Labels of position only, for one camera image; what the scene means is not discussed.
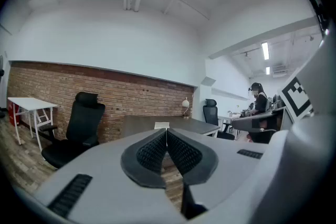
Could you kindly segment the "dark grey wooden table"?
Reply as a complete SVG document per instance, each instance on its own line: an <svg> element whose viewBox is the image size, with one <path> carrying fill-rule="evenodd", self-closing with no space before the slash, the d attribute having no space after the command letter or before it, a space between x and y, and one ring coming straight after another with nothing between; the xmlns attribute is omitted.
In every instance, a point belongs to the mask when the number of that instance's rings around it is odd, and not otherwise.
<svg viewBox="0 0 336 224"><path fill-rule="evenodd" d="M216 136L219 126L205 123L193 118L185 119L182 116L135 116L126 115L123 119L121 137L131 136L140 132L153 130L155 123L169 123L170 128L183 129L201 135Z"/></svg>

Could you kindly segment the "black office chair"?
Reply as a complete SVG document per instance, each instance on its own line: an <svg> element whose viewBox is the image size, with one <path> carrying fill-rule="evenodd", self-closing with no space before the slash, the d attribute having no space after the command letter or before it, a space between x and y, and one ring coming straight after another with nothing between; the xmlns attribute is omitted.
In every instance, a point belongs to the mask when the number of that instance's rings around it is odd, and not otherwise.
<svg viewBox="0 0 336 224"><path fill-rule="evenodd" d="M232 141L235 139L234 135L227 133L227 124L225 124L225 128L223 130L223 122L219 121L217 102L214 99L205 99L203 114L206 123L219 126L219 129L217 131L217 138Z"/></svg>
<svg viewBox="0 0 336 224"><path fill-rule="evenodd" d="M55 138L55 125L44 125L40 128L41 132L49 134L51 140L51 144L42 149L43 158L53 167L61 168L86 150L99 145L98 125L105 108L104 104L98 102L98 94L77 93L66 130L66 139Z"/></svg>

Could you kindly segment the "red box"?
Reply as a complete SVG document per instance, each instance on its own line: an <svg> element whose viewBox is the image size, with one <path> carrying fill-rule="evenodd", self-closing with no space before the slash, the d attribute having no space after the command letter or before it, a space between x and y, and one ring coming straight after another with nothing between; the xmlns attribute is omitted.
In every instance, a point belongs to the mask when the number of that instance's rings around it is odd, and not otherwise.
<svg viewBox="0 0 336 224"><path fill-rule="evenodd" d="M19 106L17 104L14 104L12 101L7 102L8 105L8 114L9 114L9 121L12 126L19 126L20 122L20 116L14 114L17 114L19 112Z"/></svg>

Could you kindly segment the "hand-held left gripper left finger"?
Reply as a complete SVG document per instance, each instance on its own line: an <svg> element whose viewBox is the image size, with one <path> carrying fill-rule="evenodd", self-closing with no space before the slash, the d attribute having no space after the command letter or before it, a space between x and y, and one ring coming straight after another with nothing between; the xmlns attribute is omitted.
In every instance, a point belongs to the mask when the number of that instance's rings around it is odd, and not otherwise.
<svg viewBox="0 0 336 224"><path fill-rule="evenodd" d="M68 215L80 224L183 224L184 217L164 189L141 187L122 170L121 155L130 145L155 130L141 132L95 146L58 169L35 191L34 197L48 206L78 174L92 177Z"/></svg>

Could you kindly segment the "white side table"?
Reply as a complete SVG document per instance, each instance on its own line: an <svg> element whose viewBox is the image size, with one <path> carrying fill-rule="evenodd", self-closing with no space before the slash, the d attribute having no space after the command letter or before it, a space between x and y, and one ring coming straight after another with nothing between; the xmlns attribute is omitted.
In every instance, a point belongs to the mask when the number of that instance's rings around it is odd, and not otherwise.
<svg viewBox="0 0 336 224"><path fill-rule="evenodd" d="M8 101L12 101L14 104L19 106L19 112L16 115L28 115L29 119L29 129L31 137L33 138L33 129L30 121L30 114L33 114L34 118L34 128L35 128L35 136L37 138L37 143L39 146L40 151L42 151L42 146L39 137L39 127L43 127L45 125L53 125L53 109L56 108L58 105L46 102L36 98L16 98L16 97L8 97ZM21 145L21 139L18 132L18 126L15 126L16 137L18 140L19 145Z"/></svg>

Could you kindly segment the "grey curved desk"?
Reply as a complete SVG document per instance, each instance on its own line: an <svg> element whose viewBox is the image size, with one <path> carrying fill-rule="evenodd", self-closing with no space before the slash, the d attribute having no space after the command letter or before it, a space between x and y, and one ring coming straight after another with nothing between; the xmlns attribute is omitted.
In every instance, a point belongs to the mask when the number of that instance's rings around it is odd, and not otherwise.
<svg viewBox="0 0 336 224"><path fill-rule="evenodd" d="M287 108L282 107L279 109L271 110L266 113L248 116L244 118L237 118L232 120L232 126L236 130L246 131L248 133L275 133L286 127L286 119L288 117Z"/></svg>

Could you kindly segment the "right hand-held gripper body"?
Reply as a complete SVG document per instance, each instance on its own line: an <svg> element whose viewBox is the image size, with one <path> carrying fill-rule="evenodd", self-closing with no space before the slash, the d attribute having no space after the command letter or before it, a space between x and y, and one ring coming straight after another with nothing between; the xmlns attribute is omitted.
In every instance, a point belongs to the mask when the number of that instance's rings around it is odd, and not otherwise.
<svg viewBox="0 0 336 224"><path fill-rule="evenodd" d="M314 115L288 132L251 224L336 224L336 24L297 77Z"/></svg>

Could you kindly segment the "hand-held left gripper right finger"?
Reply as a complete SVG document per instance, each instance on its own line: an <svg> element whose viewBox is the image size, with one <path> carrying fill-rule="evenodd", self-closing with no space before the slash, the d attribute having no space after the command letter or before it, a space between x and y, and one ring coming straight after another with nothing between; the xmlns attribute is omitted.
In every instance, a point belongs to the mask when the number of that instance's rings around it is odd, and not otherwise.
<svg viewBox="0 0 336 224"><path fill-rule="evenodd" d="M168 129L168 154L183 178L181 214L192 219L236 191L253 173L266 144L237 142Z"/></svg>

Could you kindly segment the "brass lamp with white globe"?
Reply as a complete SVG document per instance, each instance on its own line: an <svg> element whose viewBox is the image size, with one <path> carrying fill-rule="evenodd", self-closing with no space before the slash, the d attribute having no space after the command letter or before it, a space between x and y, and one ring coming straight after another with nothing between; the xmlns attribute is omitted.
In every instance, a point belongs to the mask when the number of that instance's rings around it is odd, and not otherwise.
<svg viewBox="0 0 336 224"><path fill-rule="evenodd" d="M183 118L188 119L188 110L190 107L190 102L187 97L183 100L182 107L184 109Z"/></svg>

